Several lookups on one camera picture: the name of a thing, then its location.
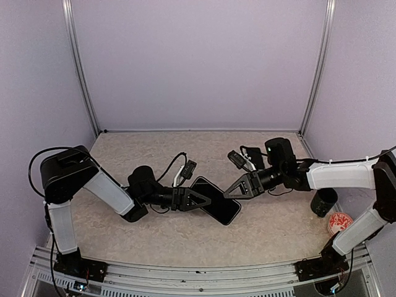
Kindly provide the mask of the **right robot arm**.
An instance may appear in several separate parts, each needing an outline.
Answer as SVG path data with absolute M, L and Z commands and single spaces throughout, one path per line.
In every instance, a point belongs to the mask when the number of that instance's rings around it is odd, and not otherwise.
M 316 268 L 324 275 L 336 269 L 353 248 L 386 224 L 395 222 L 395 155 L 393 149 L 357 160 L 298 160 L 288 139 L 265 142 L 270 168 L 251 169 L 223 194 L 226 199 L 252 199 L 278 185 L 295 191 L 323 189 L 372 189 L 376 201 L 346 230 L 334 235 L 324 246 Z

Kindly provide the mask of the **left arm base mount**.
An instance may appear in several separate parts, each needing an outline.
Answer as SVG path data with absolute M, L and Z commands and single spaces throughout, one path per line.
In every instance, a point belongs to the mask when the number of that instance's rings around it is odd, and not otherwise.
M 71 251 L 59 250 L 56 254 L 54 270 L 64 275 L 77 277 L 86 281 L 103 283 L 108 264 L 103 261 L 84 258 L 79 247 Z

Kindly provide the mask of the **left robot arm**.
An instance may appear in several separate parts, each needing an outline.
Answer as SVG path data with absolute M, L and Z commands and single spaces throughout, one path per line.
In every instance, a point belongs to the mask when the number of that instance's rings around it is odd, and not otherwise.
M 87 266 L 74 233 L 71 200 L 81 189 L 95 195 L 121 218 L 134 223 L 146 216 L 147 205 L 159 205 L 171 211 L 188 212 L 210 205 L 209 197 L 190 187 L 166 187 L 160 184 L 151 167 L 137 167 L 122 186 L 92 157 L 86 147 L 53 147 L 36 153 L 28 165 L 42 154 L 54 155 L 41 161 L 40 174 L 46 221 L 63 266 L 73 275 Z

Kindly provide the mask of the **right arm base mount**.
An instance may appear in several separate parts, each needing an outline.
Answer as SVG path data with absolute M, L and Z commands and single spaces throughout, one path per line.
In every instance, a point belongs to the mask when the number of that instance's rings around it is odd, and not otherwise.
M 350 268 L 346 256 L 340 255 L 332 247 L 323 249 L 320 257 L 297 261 L 294 267 L 300 282 L 334 275 Z

